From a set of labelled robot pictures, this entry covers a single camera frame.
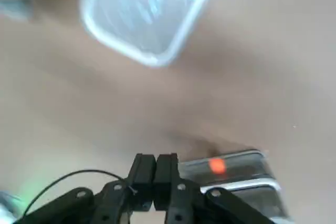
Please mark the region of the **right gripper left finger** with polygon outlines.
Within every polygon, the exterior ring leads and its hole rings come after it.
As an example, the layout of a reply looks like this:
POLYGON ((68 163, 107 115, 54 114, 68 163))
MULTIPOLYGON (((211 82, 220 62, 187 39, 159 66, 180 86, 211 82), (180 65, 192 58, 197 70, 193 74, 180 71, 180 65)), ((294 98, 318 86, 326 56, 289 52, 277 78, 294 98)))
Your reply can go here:
POLYGON ((77 187, 35 211, 25 210, 17 223, 130 223, 133 212, 151 208, 154 173, 154 155, 136 154, 127 178, 108 173, 116 180, 99 193, 77 187))

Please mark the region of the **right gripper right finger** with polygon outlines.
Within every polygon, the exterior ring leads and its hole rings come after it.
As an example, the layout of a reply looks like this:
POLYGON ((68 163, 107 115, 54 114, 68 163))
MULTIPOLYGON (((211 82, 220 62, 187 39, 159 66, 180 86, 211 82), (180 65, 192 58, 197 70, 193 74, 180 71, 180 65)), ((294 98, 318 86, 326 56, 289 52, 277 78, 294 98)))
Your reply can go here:
POLYGON ((273 223, 226 189, 201 192, 198 183, 180 177, 177 154, 161 154, 153 180, 155 210, 173 223, 273 223))

